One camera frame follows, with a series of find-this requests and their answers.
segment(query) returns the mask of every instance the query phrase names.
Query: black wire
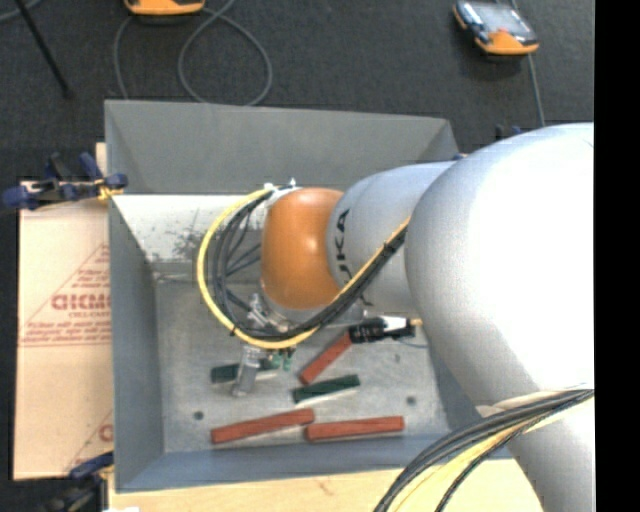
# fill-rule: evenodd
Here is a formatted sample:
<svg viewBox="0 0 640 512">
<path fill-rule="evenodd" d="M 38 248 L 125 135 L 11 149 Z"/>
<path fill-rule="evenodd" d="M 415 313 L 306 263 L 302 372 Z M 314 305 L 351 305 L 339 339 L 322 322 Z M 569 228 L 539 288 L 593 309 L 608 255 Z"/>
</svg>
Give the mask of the black wire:
<svg viewBox="0 0 640 512">
<path fill-rule="evenodd" d="M 461 449 L 473 445 L 505 428 L 520 423 L 527 418 L 549 410 L 560 410 L 564 406 L 574 405 L 593 396 L 593 390 L 572 390 L 559 395 L 523 405 L 505 412 L 494 414 L 469 427 L 457 430 L 443 437 L 421 452 L 405 470 L 398 475 L 385 496 L 380 500 L 374 512 L 388 510 L 392 501 L 409 483 L 428 467 L 436 464 Z"/>
<path fill-rule="evenodd" d="M 500 0 L 494 0 L 494 1 L 497 4 L 502 3 L 500 2 Z M 513 8 L 513 10 L 519 13 L 520 8 L 518 7 L 516 0 L 509 0 L 509 1 L 511 3 L 511 7 Z M 536 74 L 536 66 L 535 66 L 535 63 L 533 62 L 533 55 L 531 55 L 530 53 L 527 54 L 527 64 L 529 66 L 529 77 L 531 78 L 531 84 L 533 86 L 533 101 L 536 106 L 536 113 L 538 114 L 538 124 L 540 125 L 540 128 L 544 128 L 546 126 L 546 121 L 544 117 L 544 111 L 542 109 L 542 100 L 540 99 L 540 87 L 538 86 L 538 77 Z"/>
<path fill-rule="evenodd" d="M 25 5 L 27 9 L 32 9 L 36 7 L 42 0 L 33 0 Z M 10 21 L 20 16 L 20 9 L 13 9 L 11 11 L 0 14 L 0 23 L 4 23 L 5 21 Z"/>
<path fill-rule="evenodd" d="M 568 409 L 569 407 L 572 407 L 572 406 L 574 406 L 574 405 L 576 405 L 576 404 L 578 404 L 578 403 L 580 403 L 580 402 L 582 402 L 584 400 L 587 400 L 588 398 L 591 398 L 591 396 L 593 396 L 593 394 L 594 394 L 594 391 L 590 390 L 587 393 L 585 393 L 584 395 L 580 395 L 578 398 L 573 399 L 573 400 L 569 401 L 568 403 L 566 403 L 566 404 L 564 404 L 562 406 L 559 406 L 558 408 L 553 409 L 553 410 L 549 411 L 548 413 L 536 418 L 535 420 L 531 421 L 530 423 L 527 423 L 523 427 L 521 427 L 521 428 L 515 430 L 514 432 L 512 432 L 511 434 L 509 434 L 503 440 L 501 440 L 500 442 L 498 442 L 494 446 L 492 446 L 491 449 L 487 450 L 486 452 L 480 454 L 478 457 L 473 459 L 469 463 L 469 465 L 451 483 L 449 488 L 446 490 L 446 492 L 442 496 L 442 499 L 440 500 L 440 503 L 438 503 L 438 506 L 436 507 L 434 512 L 442 512 L 444 510 L 444 508 L 447 506 L 447 504 L 451 500 L 451 497 L 453 496 L 453 493 L 458 489 L 458 487 L 460 487 L 460 485 L 462 485 L 462 483 L 473 472 L 473 470 L 476 469 L 480 464 L 482 464 L 482 462 L 484 462 L 487 458 L 489 458 L 491 456 L 491 454 L 495 453 L 497 450 L 499 450 L 500 448 L 505 446 L 509 441 L 511 441 L 514 438 L 518 437 L 519 435 L 525 433 L 531 427 L 539 424 L 540 422 L 544 421 L 545 419 L 549 418 L 550 416 L 552 416 L 552 415 L 554 415 L 554 414 L 556 414 L 556 413 L 558 413 L 558 412 L 560 412 L 560 411 L 562 411 L 564 409 Z"/>
<path fill-rule="evenodd" d="M 198 102 L 206 103 L 207 100 L 199 96 L 187 82 L 187 79 L 184 75 L 184 70 L 183 70 L 184 57 L 187 50 L 191 46 L 191 44 L 196 40 L 197 37 L 200 36 L 202 31 L 208 26 L 210 26 L 212 23 L 214 23 L 215 21 L 222 21 L 226 23 L 227 25 L 231 26 L 234 30 L 238 31 L 242 36 L 244 36 L 258 50 L 264 62 L 264 66 L 266 69 L 265 85 L 262 91 L 258 94 L 258 96 L 253 98 L 251 101 L 245 103 L 245 105 L 252 106 L 262 102 L 264 98 L 269 94 L 269 91 L 271 90 L 271 87 L 273 85 L 273 65 L 271 64 L 271 59 L 269 58 L 267 51 L 264 49 L 262 44 L 253 36 L 253 34 L 251 34 L 247 29 L 245 29 L 243 26 L 239 25 L 232 19 L 223 15 L 223 13 L 231 9 L 231 7 L 235 4 L 235 2 L 236 0 L 229 0 L 218 11 L 212 11 L 211 9 L 208 9 L 206 7 L 203 8 L 202 9 L 203 12 L 208 14 L 210 18 L 204 23 L 202 23 L 191 34 L 191 36 L 187 39 L 186 43 L 182 46 L 180 50 L 180 55 L 178 56 L 178 63 L 177 63 L 177 74 L 178 74 L 178 79 L 180 81 L 180 85 L 182 85 L 182 87 L 187 91 L 187 93 L 191 96 L 191 98 L 195 99 Z M 129 99 L 129 93 L 127 91 L 126 86 L 124 85 L 124 79 L 122 77 L 122 69 L 120 64 L 120 47 L 122 45 L 122 36 L 126 28 L 131 23 L 132 19 L 133 19 L 133 16 L 127 16 L 127 18 L 120 24 L 120 27 L 118 27 L 118 30 L 116 32 L 116 35 L 113 41 L 113 55 L 112 55 L 113 69 L 116 74 L 118 89 L 120 89 L 120 94 L 124 99 Z"/>
<path fill-rule="evenodd" d="M 232 267 L 229 270 L 227 270 L 227 277 L 232 276 L 233 274 L 236 274 L 238 272 L 240 272 L 241 270 L 244 270 L 247 267 L 250 267 L 251 265 L 253 265 L 254 263 L 257 263 L 260 261 L 260 256 L 255 256 L 253 259 L 250 259 L 249 261 L 243 263 L 242 265 L 236 266 L 236 267 Z"/>
<path fill-rule="evenodd" d="M 258 249 L 260 249 L 261 246 L 262 244 L 258 242 L 256 245 L 254 245 L 250 249 L 247 249 L 245 252 L 243 252 L 240 256 L 236 258 L 236 260 L 233 263 L 229 265 L 229 269 L 227 270 L 227 272 L 235 273 L 235 268 L 238 266 L 238 264 L 240 264 L 242 260 L 247 259 L 249 256 L 251 256 L 251 254 L 256 252 Z"/>
</svg>

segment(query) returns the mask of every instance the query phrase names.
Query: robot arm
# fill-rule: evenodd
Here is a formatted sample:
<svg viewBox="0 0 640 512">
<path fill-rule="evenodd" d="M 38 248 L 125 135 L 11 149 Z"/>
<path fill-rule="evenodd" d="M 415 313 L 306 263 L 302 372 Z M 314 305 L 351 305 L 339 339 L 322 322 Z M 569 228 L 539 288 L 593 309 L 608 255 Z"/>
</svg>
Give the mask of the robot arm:
<svg viewBox="0 0 640 512">
<path fill-rule="evenodd" d="M 592 124 L 376 174 L 344 194 L 284 195 L 262 240 L 276 343 L 304 341 L 289 326 L 332 307 L 400 235 L 354 318 L 420 318 L 476 406 L 594 388 Z M 509 445 L 547 512 L 594 508 L 592 403 Z"/>
</svg>

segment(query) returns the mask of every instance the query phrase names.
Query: gray floor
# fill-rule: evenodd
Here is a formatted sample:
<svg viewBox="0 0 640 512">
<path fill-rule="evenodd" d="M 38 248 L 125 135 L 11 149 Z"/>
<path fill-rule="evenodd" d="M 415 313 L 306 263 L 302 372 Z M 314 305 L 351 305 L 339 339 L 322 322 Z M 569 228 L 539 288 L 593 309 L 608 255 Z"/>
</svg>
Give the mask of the gray floor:
<svg viewBox="0 0 640 512">
<path fill-rule="evenodd" d="M 211 8 L 221 1 L 208 2 Z M 398 113 L 449 119 L 461 151 L 494 139 L 495 126 L 540 124 L 527 61 L 486 62 L 452 20 L 451 0 L 238 0 L 228 12 L 260 40 L 273 63 L 262 104 Z M 0 0 L 0 13 L 14 8 Z M 534 57 L 547 124 L 594 120 L 595 2 L 520 2 L 537 31 Z M 32 11 L 76 96 L 65 100 L 20 18 L 0 22 L 0 188 L 39 176 L 58 150 L 75 159 L 104 137 L 103 101 L 120 98 L 113 39 L 127 13 L 119 0 L 43 0 Z M 122 40 L 124 80 L 134 98 L 189 101 L 176 74 L 197 20 L 180 26 L 132 23 Z M 201 95 L 243 104 L 263 87 L 258 52 L 216 24 L 187 55 L 185 72 Z M 15 381 L 16 222 L 0 216 L 0 509 L 32 510 L 65 484 L 7 482 Z"/>
</svg>

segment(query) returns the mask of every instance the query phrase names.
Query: yellow cable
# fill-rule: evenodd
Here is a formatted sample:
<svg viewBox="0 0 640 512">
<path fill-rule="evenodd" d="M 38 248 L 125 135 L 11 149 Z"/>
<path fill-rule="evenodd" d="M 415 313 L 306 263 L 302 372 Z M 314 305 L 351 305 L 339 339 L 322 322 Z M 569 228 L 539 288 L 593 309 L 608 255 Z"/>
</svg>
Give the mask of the yellow cable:
<svg viewBox="0 0 640 512">
<path fill-rule="evenodd" d="M 200 244 L 200 250 L 198 251 L 198 259 L 196 262 L 196 279 L 198 281 L 198 287 L 200 288 L 200 294 L 204 299 L 206 305 L 209 307 L 209 310 L 213 315 L 220 321 L 222 325 L 224 325 L 230 332 L 236 335 L 239 339 L 249 343 L 250 345 L 254 345 L 256 347 L 266 349 L 266 350 L 279 350 L 284 348 L 289 348 L 298 343 L 302 343 L 304 340 L 311 337 L 318 329 L 318 327 L 314 327 L 309 329 L 308 331 L 302 332 L 292 338 L 280 341 L 269 341 L 260 338 L 254 338 L 253 336 L 249 336 L 247 333 L 237 329 L 237 326 L 220 310 L 218 305 L 215 303 L 213 298 L 211 297 L 211 293 L 209 292 L 209 287 L 207 286 L 207 281 L 205 278 L 205 262 L 206 255 L 209 249 L 209 245 L 211 243 L 211 239 L 213 235 L 216 233 L 218 228 L 222 225 L 227 217 L 229 217 L 233 212 L 242 208 L 246 204 L 259 199 L 260 197 L 270 193 L 272 189 L 263 189 L 258 190 L 256 192 L 252 192 L 251 194 L 243 197 L 238 202 L 232 204 L 228 208 L 226 208 L 216 220 L 213 221 L 209 229 L 205 233 L 204 238 L 202 239 L 202 243 Z M 392 233 L 389 237 L 389 240 L 392 240 L 402 229 L 404 229 L 408 224 L 411 217 L 407 217 L 402 224 Z M 349 282 L 338 292 L 338 294 L 334 297 L 331 304 L 334 304 L 343 294 L 345 294 L 349 289 L 353 286 L 353 284 L 358 280 L 358 278 L 369 268 L 371 263 L 378 257 L 378 255 L 384 250 L 385 245 L 380 247 L 375 254 L 358 270 L 358 272 L 349 280 Z"/>
</svg>

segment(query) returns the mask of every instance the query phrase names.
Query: blue clamp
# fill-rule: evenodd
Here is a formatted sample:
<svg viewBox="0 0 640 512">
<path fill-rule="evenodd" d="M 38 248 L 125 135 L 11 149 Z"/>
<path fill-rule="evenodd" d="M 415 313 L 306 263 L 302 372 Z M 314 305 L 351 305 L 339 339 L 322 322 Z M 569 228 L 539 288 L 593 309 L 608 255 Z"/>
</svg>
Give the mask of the blue clamp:
<svg viewBox="0 0 640 512">
<path fill-rule="evenodd" d="M 79 201 L 97 197 L 106 199 L 122 192 L 128 185 L 127 176 L 121 173 L 104 176 L 95 159 L 87 152 L 79 157 L 80 166 L 86 179 L 82 181 L 64 181 L 63 176 L 70 172 L 58 153 L 49 157 L 44 168 L 44 179 L 33 183 L 29 188 L 18 185 L 6 189 L 2 201 L 8 208 L 35 210 L 67 201 Z"/>
</svg>

